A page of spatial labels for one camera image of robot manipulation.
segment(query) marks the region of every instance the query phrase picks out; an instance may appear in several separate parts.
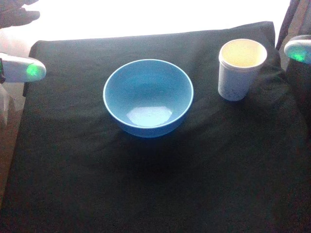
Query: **paper cup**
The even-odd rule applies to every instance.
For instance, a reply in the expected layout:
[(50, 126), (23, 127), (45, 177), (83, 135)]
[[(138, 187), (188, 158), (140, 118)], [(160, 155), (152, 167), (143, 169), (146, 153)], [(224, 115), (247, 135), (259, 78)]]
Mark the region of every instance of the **paper cup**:
[(242, 100), (267, 58), (265, 47), (254, 40), (237, 39), (219, 52), (219, 94), (229, 101)]

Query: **white backdrop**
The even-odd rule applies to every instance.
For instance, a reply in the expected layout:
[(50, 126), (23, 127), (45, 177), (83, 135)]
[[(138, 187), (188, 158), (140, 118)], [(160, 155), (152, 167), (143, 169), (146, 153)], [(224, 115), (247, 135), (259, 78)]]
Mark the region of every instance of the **white backdrop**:
[[(24, 7), (40, 11), (40, 19), (0, 30), (0, 51), (27, 57), (37, 40), (179, 33), (260, 21), (272, 21), (278, 38), (289, 3), (290, 0), (39, 0)], [(23, 107), (22, 87), (18, 83), (4, 85), (16, 99), (16, 110)]]

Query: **cup rim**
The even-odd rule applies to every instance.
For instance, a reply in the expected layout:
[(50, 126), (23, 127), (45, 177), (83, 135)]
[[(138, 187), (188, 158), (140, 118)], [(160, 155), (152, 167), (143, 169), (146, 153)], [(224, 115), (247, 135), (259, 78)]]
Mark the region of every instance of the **cup rim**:
[[(110, 110), (110, 108), (108, 107), (108, 104), (107, 104), (107, 102), (106, 102), (106, 97), (105, 97), (106, 88), (107, 88), (107, 85), (108, 85), (109, 81), (110, 81), (111, 78), (113, 77), (113, 75), (114, 75), (115, 73), (117, 73), (120, 69), (122, 69), (122, 68), (125, 67), (125, 66), (128, 66), (128, 65), (130, 65), (130, 64), (132, 64), (132, 63), (136, 63), (136, 62), (142, 62), (142, 61), (157, 61), (157, 62), (167, 63), (167, 64), (169, 64), (169, 65), (171, 65), (171, 66), (173, 66), (173, 67), (179, 69), (179, 70), (185, 75), (185, 77), (187, 78), (187, 80), (188, 80), (188, 82), (189, 82), (189, 84), (190, 84), (191, 98), (190, 98), (190, 101), (189, 101), (188, 106), (186, 107), (186, 109), (185, 109), (177, 118), (175, 118), (175, 119), (173, 119), (173, 120), (171, 120), (171, 121), (169, 121), (169, 122), (167, 122), (167, 123), (165, 123), (165, 124), (160, 124), (160, 125), (148, 127), (148, 126), (138, 126), (138, 125), (126, 123), (126, 122), (124, 122), (123, 120), (119, 119), (116, 115), (114, 115), (114, 114), (112, 113), (112, 111)], [(132, 61), (132, 62), (129, 62), (129, 63), (127, 63), (127, 64), (124, 64), (123, 66), (121, 66), (121, 67), (119, 67), (118, 69), (116, 69), (116, 70), (109, 76), (109, 78), (107, 79), (107, 81), (106, 81), (106, 83), (105, 83), (105, 85), (104, 85), (104, 90), (103, 90), (104, 104), (105, 104), (106, 109), (107, 109), (108, 112), (110, 113), (110, 115), (111, 115), (114, 119), (116, 119), (118, 122), (120, 122), (120, 123), (122, 123), (122, 124), (124, 124), (124, 125), (126, 125), (126, 126), (129, 126), (129, 127), (132, 127), (132, 128), (137, 128), (137, 129), (157, 129), (157, 128), (162, 128), (162, 127), (164, 127), (164, 126), (170, 125), (170, 124), (172, 124), (172, 123), (178, 121), (178, 120), (189, 110), (189, 108), (190, 108), (190, 106), (191, 106), (191, 104), (192, 104), (192, 101), (193, 101), (193, 96), (194, 96), (194, 90), (193, 90), (193, 85), (192, 85), (192, 82), (191, 82), (191, 79), (189, 78), (189, 76), (188, 76), (181, 68), (179, 68), (178, 66), (176, 66), (176, 65), (174, 65), (174, 64), (172, 64), (172, 63), (170, 63), (170, 62), (166, 62), (166, 61), (158, 60), (158, 59), (140, 59), (140, 60), (136, 60), (136, 61)]]
[[(254, 65), (254, 66), (250, 66), (250, 67), (240, 67), (240, 66), (235, 66), (233, 64), (230, 64), (228, 62), (225, 61), (224, 57), (223, 57), (223, 49), (224, 47), (229, 44), (229, 43), (232, 43), (233, 41), (237, 41), (237, 40), (247, 40), (247, 41), (251, 41), (251, 42), (254, 42), (256, 44), (258, 44), (261, 48), (263, 48), (263, 51), (264, 51), (264, 59), (263, 61), (258, 64), (258, 65)], [(260, 68), (263, 63), (266, 61), (267, 59), (267, 56), (268, 56), (268, 52), (267, 52), (267, 49), (265, 48), (265, 46), (263, 46), (261, 43), (259, 43), (258, 41), (255, 41), (255, 40), (251, 40), (251, 39), (245, 39), (245, 38), (240, 38), (240, 39), (235, 39), (235, 40), (230, 40), (228, 41), (227, 43), (225, 43), (221, 49), (220, 49), (220, 52), (219, 52), (219, 56), (218, 56), (218, 59), (219, 59), (219, 62), (226, 68), (230, 69), (230, 70), (234, 70), (234, 71), (239, 71), (239, 72), (246, 72), (246, 71), (252, 71), (252, 70), (256, 70), (258, 68)]]

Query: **bowl rim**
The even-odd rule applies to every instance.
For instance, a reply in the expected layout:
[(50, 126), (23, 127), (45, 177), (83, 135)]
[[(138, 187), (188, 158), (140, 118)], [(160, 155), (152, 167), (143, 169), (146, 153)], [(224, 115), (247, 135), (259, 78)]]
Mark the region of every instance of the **bowl rim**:
[[(175, 118), (174, 120), (171, 120), (165, 124), (161, 124), (161, 125), (156, 125), (156, 126), (152, 126), (152, 127), (147, 127), (147, 126), (138, 126), (138, 125), (134, 125), (134, 124), (129, 124), (129, 123), (126, 123), (124, 121), (122, 121), (121, 119), (119, 119), (117, 116), (115, 116), (112, 111), (110, 110), (110, 108), (108, 107), (108, 104), (106, 102), (106, 97), (105, 97), (105, 93), (106, 93), (106, 87), (107, 87), (107, 84), (109, 83), (110, 79), (113, 77), (113, 75), (115, 73), (117, 73), (120, 69), (122, 69), (123, 67), (125, 66), (128, 66), (132, 63), (136, 63), (136, 62), (142, 62), (142, 61), (157, 61), (157, 62), (162, 62), (162, 63), (167, 63), (177, 69), (179, 69), (184, 75), (185, 77), (187, 78), (189, 84), (190, 84), (190, 88), (191, 88), (191, 97), (190, 97), (190, 101), (189, 101), (189, 104), (188, 106), (186, 107), (186, 109), (183, 111), (183, 113), (181, 113), (177, 118)], [(110, 115), (116, 119), (118, 122), (124, 124), (124, 125), (127, 125), (129, 127), (133, 127), (133, 128), (137, 128), (137, 129), (157, 129), (157, 128), (162, 128), (162, 127), (165, 127), (167, 125), (170, 125), (176, 121), (178, 121), (187, 111), (188, 109), (190, 108), (191, 104), (192, 104), (192, 101), (193, 101), (193, 96), (194, 96), (194, 90), (193, 90), (193, 85), (192, 85), (192, 82), (191, 82), (191, 79), (189, 78), (189, 76), (181, 69), (179, 68), (178, 66), (170, 63), (170, 62), (166, 62), (166, 61), (163, 61), (163, 60), (158, 60), (158, 59), (140, 59), (140, 60), (136, 60), (136, 61), (132, 61), (132, 62), (129, 62), (121, 67), (119, 67), (118, 69), (116, 69), (110, 76), (109, 78), (107, 79), (106, 83), (105, 83), (105, 86), (104, 86), (104, 90), (103, 90), (103, 99), (104, 99), (104, 104), (105, 104), (105, 107), (106, 109), (108, 110), (108, 112), (110, 113)]]

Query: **hand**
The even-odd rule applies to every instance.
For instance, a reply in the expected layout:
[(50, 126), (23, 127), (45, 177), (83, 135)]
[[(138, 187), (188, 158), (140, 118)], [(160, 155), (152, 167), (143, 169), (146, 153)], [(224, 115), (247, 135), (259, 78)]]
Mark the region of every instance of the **hand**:
[(0, 29), (31, 23), (40, 17), (38, 11), (26, 11), (22, 6), (38, 0), (0, 0)]

